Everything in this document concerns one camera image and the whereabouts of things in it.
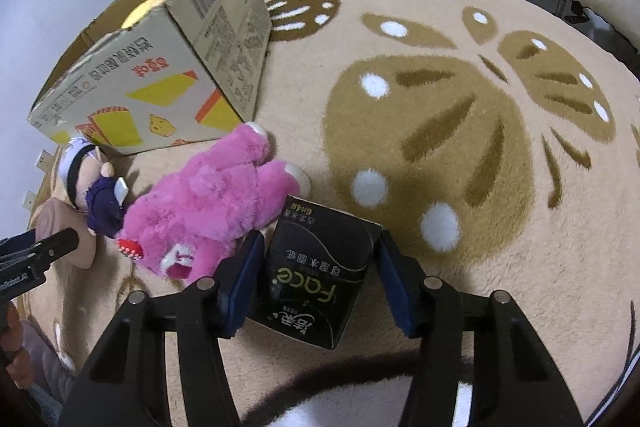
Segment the person's left hand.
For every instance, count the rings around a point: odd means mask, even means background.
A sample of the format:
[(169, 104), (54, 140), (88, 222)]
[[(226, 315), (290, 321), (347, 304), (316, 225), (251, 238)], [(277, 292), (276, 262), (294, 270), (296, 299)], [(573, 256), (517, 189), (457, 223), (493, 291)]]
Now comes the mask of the person's left hand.
[(6, 307), (8, 329), (1, 335), (1, 350), (11, 359), (6, 371), (17, 388), (28, 389), (35, 379), (28, 351), (24, 348), (24, 329), (13, 303)]

